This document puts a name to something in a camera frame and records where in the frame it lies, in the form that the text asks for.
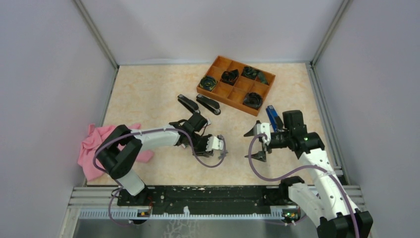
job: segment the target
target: wooden tray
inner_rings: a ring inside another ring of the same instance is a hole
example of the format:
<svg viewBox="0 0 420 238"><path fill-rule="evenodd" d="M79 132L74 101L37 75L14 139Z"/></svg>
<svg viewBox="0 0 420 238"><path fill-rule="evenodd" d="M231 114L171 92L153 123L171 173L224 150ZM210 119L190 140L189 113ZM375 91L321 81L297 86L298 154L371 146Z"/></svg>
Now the wooden tray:
<svg viewBox="0 0 420 238"><path fill-rule="evenodd" d="M258 77L256 77L255 79L249 79L244 76L241 76L245 66L248 65L222 56L218 56L206 73L207 76L211 76L215 78L215 80L217 80L216 86L213 88L212 91L208 91L206 89L201 88L199 83L199 85L197 85L197 92L209 98L217 100L221 103L227 104L231 107L249 113L251 115L258 116L258 113L260 112L260 109L262 107L256 110L254 108L245 106L242 104L244 98L247 93L256 92L261 95L262 101L264 102L268 92L271 89L271 86L274 83L275 75L253 67L264 73L265 78L268 82L268 85L265 85L261 83ZM231 71L235 69L239 70L239 78L236 80L233 86L220 81L224 71Z"/></svg>

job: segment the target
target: gray wall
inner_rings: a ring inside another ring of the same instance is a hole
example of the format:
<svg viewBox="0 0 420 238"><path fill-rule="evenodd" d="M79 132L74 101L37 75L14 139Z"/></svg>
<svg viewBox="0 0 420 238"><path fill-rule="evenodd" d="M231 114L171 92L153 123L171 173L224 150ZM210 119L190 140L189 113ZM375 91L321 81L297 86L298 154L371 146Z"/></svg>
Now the gray wall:
<svg viewBox="0 0 420 238"><path fill-rule="evenodd" d="M113 69L70 0L0 7L0 237L59 233Z"/></svg>
<svg viewBox="0 0 420 238"><path fill-rule="evenodd" d="M83 0L119 64L311 60L342 0Z"/></svg>
<svg viewBox="0 0 420 238"><path fill-rule="evenodd" d="M355 0L317 70L380 237L418 237L420 1Z"/></svg>

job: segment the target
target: metal frame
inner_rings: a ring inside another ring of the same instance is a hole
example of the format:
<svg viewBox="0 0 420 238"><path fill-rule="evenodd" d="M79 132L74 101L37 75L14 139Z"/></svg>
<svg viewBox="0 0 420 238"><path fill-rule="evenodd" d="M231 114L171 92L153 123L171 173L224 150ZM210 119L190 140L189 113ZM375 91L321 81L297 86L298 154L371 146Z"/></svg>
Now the metal frame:
<svg viewBox="0 0 420 238"><path fill-rule="evenodd" d="M89 13L87 12L85 6L83 5L81 0L72 0L80 12L82 18L84 19L87 27L91 31L93 37L98 43L98 46L107 57L111 65L115 68L115 77L118 74L119 65L117 64L114 56L112 55L110 49L106 45L105 40L102 38L99 30L97 29L96 25L94 24L93 20L91 19ZM321 42L318 50L316 51L314 58L310 62L305 62L308 75L310 78L311 86L313 88L314 96L316 99L316 105L320 112L320 117L322 120L322 126L326 133L327 143L331 150L332 156L334 158L334 169L337 175L343 175L346 182L350 182L348 178L348 174L345 168L345 164L343 163L343 156L340 150L340 145L336 136L336 132L334 130L334 125L331 120L330 112L328 110L328 105L326 104L325 96L322 91L322 86L319 81L319 77L316 72L316 64L318 63L320 57L322 56L323 52L327 48L332 36L334 35L343 14L347 11L350 4L353 0L343 0L323 41ZM106 110L108 107L108 103L110 100L110 96L112 93L112 87L110 90L109 97L107 99L107 105L105 107L105 111L102 115L101 124L104 122ZM76 230L76 225L78 219L92 219L96 217L96 219L104 218L104 214L107 214L107 207L109 204L109 200L111 198L110 194L115 186L90 186L90 187L75 187L73 189L73 193L71 195L67 211L65 214L65 218L63 221L63 225L61 228L60 236L61 238L72 238L74 232ZM351 197L351 199L360 207L362 211L366 210L365 201L362 196L362 192L358 185L345 185L345 190ZM316 188L314 186L310 186L310 189L313 192L316 192ZM112 211L127 211L127 209L138 209L144 210L148 209L148 207L118 207L116 205L117 201L113 201L111 208ZM188 219L190 217L189 214L187 215L180 215L180 216L157 216L156 219ZM246 217L244 219L258 219L258 217Z"/></svg>

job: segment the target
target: robotic arm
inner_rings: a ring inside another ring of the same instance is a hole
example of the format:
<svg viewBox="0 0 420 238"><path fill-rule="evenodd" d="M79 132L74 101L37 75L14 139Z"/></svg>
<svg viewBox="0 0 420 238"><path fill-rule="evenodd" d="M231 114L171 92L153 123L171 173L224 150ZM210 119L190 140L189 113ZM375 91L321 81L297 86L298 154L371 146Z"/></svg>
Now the robotic arm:
<svg viewBox="0 0 420 238"><path fill-rule="evenodd" d="M194 155L196 156L212 156L214 150L224 148L221 136L216 137L211 134L201 136L196 133L207 123L202 115L194 113L188 120L171 122L164 127L147 131L130 130L125 125L119 125L97 150L96 158L112 179L116 180L132 196L136 196L146 187L132 169L140 152L160 146L190 144L190 139L194 145ZM125 147L120 150L119 144Z"/></svg>
<svg viewBox="0 0 420 238"><path fill-rule="evenodd" d="M353 221L351 213L354 214L361 238L367 238L373 224L372 217L368 211L361 212L357 205L345 193L340 183L336 184L331 177L337 181L337 175L332 168L325 146L319 135L315 132L308 133L303 121L301 111L283 112L284 127L281 118L277 115L273 106L268 106L267 114L274 132L270 132L269 123L257 121L254 128L244 136L260 137L262 151L255 153L251 158L266 161L266 152L271 153L272 149L289 148L294 151L298 160L304 166L312 166L309 173L318 190L320 199L316 197L300 177L290 177L281 180L280 190L286 199L297 203L306 215L316 225L320 238L353 238Z"/></svg>

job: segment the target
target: pink cloth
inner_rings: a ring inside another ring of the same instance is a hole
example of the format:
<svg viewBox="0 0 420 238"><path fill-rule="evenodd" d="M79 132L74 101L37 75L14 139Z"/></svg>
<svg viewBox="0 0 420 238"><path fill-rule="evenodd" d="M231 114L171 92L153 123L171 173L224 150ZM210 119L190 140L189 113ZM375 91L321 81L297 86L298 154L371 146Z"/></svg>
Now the pink cloth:
<svg viewBox="0 0 420 238"><path fill-rule="evenodd" d="M140 124L134 124L130 126L130 129L140 129ZM88 137L82 141L82 146L80 148L79 159L77 163L83 168L86 179L88 181L94 180L103 174L102 171L98 170L93 166L92 160L95 155L96 150L102 144L102 142L111 134L111 132L116 128L115 125L108 125L102 127L95 127L95 124L90 124L88 127ZM136 158L136 161L146 163L153 157L153 151L146 150ZM101 168L102 165L97 161L97 165Z"/></svg>

